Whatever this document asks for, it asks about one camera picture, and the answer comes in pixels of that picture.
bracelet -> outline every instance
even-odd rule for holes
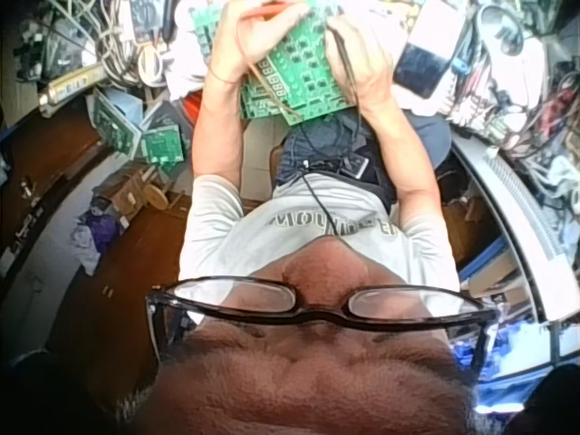
[[[210,64],[210,65],[208,65],[208,70],[209,70],[209,72],[211,73],[211,75],[213,75],[215,78],[217,78],[219,81],[221,81],[221,82],[223,82],[223,83],[227,83],[227,84],[237,84],[237,82],[231,82],[231,81],[229,81],[229,80],[224,80],[224,79],[222,79],[221,77],[219,77],[219,76],[218,76],[218,75],[217,75],[217,74],[214,72],[214,70],[212,70],[212,69],[211,69],[211,64]]]

eyeglasses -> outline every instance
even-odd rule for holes
[[[160,359],[194,330],[204,316],[261,325],[326,321],[368,332],[409,333],[478,328],[469,368],[485,360],[487,329],[498,311],[450,290],[423,285],[381,285],[354,289],[341,308],[305,304],[291,285],[239,276],[211,276],[156,288],[147,297],[150,333]]]

mobile phone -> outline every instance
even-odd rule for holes
[[[427,0],[411,30],[393,80],[422,98],[431,97],[451,66],[465,15],[441,0]]]

green circuit board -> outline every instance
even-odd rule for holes
[[[141,136],[141,152],[148,163],[165,168],[183,161],[179,127],[169,125],[144,132]]]
[[[309,0],[312,10],[257,67],[276,96],[301,116],[280,111],[256,78],[242,88],[244,118],[262,118],[282,112],[289,125],[351,107],[344,98],[324,55],[326,18],[337,15],[336,0]],[[221,5],[193,11],[196,35],[206,60],[211,55]]]
[[[95,129],[114,149],[133,158],[139,147],[141,131],[97,88],[93,95],[92,119]]]

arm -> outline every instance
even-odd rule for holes
[[[219,175],[239,190],[242,156],[239,85],[210,74],[191,145],[194,178]]]
[[[401,224],[419,215],[442,215],[429,156],[397,102],[391,98],[365,118],[379,138],[382,160],[397,189]]]
[[[262,17],[242,17],[262,3],[231,0],[224,7],[191,149],[195,178],[219,175],[238,190],[243,160],[239,90],[247,63],[266,57],[309,10],[308,5],[297,4],[267,21]]]
[[[329,18],[344,40],[353,67],[362,116],[371,124],[381,143],[382,159],[400,201],[400,221],[419,215],[441,216],[440,193],[429,156],[421,140],[391,95],[392,58],[377,42],[368,26],[341,16]],[[326,35],[326,57],[336,81],[354,101],[333,35]]]

